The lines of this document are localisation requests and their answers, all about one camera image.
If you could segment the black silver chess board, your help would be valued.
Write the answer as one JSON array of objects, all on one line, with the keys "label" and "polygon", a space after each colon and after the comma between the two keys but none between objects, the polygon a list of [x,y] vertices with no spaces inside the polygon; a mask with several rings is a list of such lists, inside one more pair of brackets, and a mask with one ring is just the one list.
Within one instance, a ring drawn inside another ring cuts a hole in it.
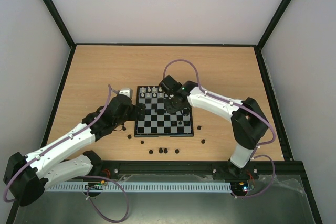
[{"label": "black silver chess board", "polygon": [[[135,122],[134,136],[135,137],[159,137],[159,136],[184,136],[189,137],[194,135],[193,128],[193,116],[192,109],[190,108],[189,115],[182,115],[181,112],[174,114],[167,113],[164,108],[164,99],[168,98],[168,95],[162,90],[159,92],[158,86],[151,87],[151,92],[147,92],[148,86],[138,86],[137,87],[137,98],[136,103],[145,104],[145,120]],[[151,93],[151,97],[147,98],[146,94]],[[176,121],[177,126],[171,126],[171,122]],[[183,125],[179,126],[178,122],[182,121]]]}]

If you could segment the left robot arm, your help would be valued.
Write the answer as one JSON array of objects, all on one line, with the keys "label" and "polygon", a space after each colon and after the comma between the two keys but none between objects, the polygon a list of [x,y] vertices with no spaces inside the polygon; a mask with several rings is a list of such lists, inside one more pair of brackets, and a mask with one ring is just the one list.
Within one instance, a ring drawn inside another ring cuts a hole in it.
[{"label": "left robot arm", "polygon": [[6,192],[20,206],[35,202],[46,189],[74,177],[95,175],[101,159],[94,151],[86,151],[75,159],[66,158],[87,145],[111,134],[126,121],[145,115],[145,104],[118,94],[104,106],[89,113],[70,132],[34,152],[16,152],[9,159],[4,174]]}]

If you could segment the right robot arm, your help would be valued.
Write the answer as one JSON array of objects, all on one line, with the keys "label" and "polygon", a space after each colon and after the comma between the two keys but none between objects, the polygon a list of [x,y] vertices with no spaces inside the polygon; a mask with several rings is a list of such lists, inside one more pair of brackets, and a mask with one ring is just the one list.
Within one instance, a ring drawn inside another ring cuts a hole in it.
[{"label": "right robot arm", "polygon": [[231,123],[237,145],[225,172],[233,178],[242,177],[247,172],[247,164],[253,157],[258,142],[270,127],[256,100],[228,98],[210,92],[193,81],[181,84],[170,75],[160,82],[159,87],[168,95],[164,99],[168,113],[182,111],[190,106],[216,114]]}]

